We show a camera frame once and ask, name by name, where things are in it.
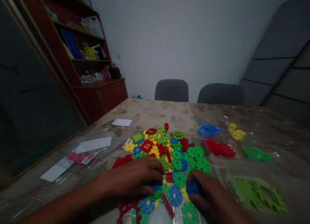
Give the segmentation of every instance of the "toy pile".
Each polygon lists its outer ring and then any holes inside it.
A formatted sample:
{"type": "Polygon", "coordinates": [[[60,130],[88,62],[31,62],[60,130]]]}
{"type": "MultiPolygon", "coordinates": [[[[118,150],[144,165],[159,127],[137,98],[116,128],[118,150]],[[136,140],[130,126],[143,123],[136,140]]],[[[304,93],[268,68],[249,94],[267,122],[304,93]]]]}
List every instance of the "toy pile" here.
{"type": "Polygon", "coordinates": [[[131,208],[134,208],[136,216],[132,218],[132,223],[147,223],[150,213],[158,207],[159,203],[165,205],[171,219],[175,215],[172,206],[182,207],[184,223],[199,223],[199,214],[189,199],[189,195],[199,193],[199,189],[195,183],[186,185],[186,178],[194,168],[210,174],[210,166],[204,158],[204,149],[195,146],[194,143],[189,144],[183,131],[175,130],[168,133],[168,129],[169,125],[165,123],[164,126],[135,133],[132,136],[133,143],[124,147],[129,154],[116,160],[113,168],[132,159],[155,156],[166,171],[163,185],[152,186],[155,191],[154,196],[146,197],[131,205],[123,203],[119,205],[120,218],[117,223],[122,223],[122,216],[131,208]]]}

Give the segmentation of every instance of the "white wall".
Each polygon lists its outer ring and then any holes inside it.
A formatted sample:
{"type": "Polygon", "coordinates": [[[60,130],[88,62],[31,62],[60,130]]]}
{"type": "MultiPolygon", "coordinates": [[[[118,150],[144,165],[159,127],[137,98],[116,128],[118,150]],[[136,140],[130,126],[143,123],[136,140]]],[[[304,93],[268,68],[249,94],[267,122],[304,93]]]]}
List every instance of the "white wall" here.
{"type": "Polygon", "coordinates": [[[154,99],[159,80],[183,79],[190,102],[206,84],[239,83],[285,1],[95,0],[128,97],[154,99]]]}

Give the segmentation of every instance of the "gray panel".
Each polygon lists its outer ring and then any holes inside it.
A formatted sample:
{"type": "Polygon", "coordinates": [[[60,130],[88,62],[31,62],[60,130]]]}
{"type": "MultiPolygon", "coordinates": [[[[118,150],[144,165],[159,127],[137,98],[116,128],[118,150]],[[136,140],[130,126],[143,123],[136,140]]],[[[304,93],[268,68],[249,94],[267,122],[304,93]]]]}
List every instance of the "gray panel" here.
{"type": "Polygon", "coordinates": [[[275,93],[310,102],[310,70],[291,69],[275,90],[275,93]]]}
{"type": "Polygon", "coordinates": [[[246,106],[259,106],[273,86],[242,80],[240,86],[244,90],[246,106]]]}
{"type": "Polygon", "coordinates": [[[310,105],[271,95],[266,107],[300,124],[310,126],[310,105]]]}
{"type": "Polygon", "coordinates": [[[294,67],[310,67],[310,44],[298,58],[297,62],[294,64],[294,67]]]}
{"type": "Polygon", "coordinates": [[[268,27],[254,59],[295,57],[310,39],[310,0],[282,4],[268,27]]]}
{"type": "Polygon", "coordinates": [[[244,79],[274,85],[293,59],[253,60],[244,74],[244,79]]]}

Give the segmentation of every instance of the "chair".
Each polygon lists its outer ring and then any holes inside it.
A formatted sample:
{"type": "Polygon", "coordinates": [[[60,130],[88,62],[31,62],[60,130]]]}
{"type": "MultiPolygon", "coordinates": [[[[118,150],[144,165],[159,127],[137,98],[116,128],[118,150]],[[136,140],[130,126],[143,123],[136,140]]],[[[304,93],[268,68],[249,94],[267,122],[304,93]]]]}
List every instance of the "chair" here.
{"type": "Polygon", "coordinates": [[[188,102],[188,85],[184,80],[160,80],[156,85],[155,100],[188,102]]]}
{"type": "Polygon", "coordinates": [[[200,90],[197,102],[244,105],[244,91],[239,85],[212,83],[200,90]]]}

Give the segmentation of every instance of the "white container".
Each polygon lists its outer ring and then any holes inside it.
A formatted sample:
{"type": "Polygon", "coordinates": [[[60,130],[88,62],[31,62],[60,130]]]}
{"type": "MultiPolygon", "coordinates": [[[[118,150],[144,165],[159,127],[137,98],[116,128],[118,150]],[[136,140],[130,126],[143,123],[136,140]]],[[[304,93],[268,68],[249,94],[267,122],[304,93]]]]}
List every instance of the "white container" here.
{"type": "Polygon", "coordinates": [[[96,16],[82,18],[82,25],[90,25],[91,33],[97,37],[104,38],[103,31],[101,28],[101,24],[96,16]]]}

